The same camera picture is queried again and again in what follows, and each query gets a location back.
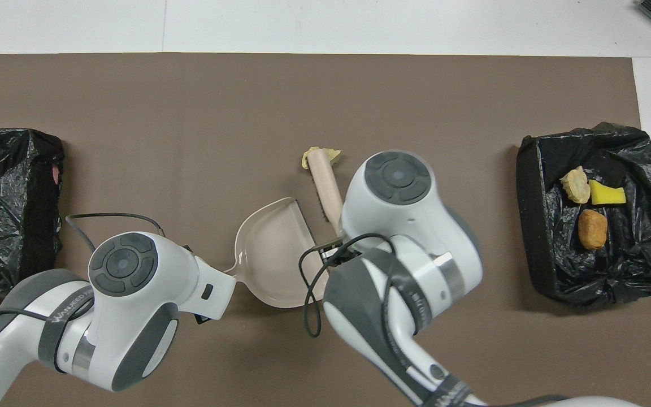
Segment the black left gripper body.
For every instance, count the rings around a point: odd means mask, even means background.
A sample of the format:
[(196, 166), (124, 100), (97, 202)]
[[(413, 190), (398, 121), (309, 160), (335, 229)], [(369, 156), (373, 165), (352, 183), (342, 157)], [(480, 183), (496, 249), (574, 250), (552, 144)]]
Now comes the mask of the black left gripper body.
[(206, 284), (204, 283), (204, 280), (202, 278), (209, 273), (210, 266), (207, 265), (204, 260), (202, 260), (201, 257), (196, 255), (192, 250), (189, 245), (185, 244), (183, 245), (184, 250), (191, 255), (193, 258), (194, 263), (196, 263), (197, 266), (197, 278), (196, 278), (196, 285), (194, 288), (191, 289), (188, 293), (188, 298), (184, 300), (184, 311), (190, 312), (191, 314), (194, 315), (196, 318), (197, 324), (202, 324), (207, 321), (212, 320), (212, 318), (208, 314), (202, 313), (203, 306), (202, 303), (204, 303), (206, 300), (202, 299), (202, 294), (204, 291), (206, 291)]

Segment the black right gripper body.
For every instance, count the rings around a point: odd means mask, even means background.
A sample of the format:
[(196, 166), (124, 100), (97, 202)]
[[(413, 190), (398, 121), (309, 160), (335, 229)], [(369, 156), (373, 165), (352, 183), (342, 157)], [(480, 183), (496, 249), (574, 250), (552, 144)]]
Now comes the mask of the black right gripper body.
[(337, 237), (327, 243), (320, 245), (320, 258), (322, 261), (348, 261), (360, 255), (359, 250), (350, 246), (341, 249), (345, 245), (343, 237)]

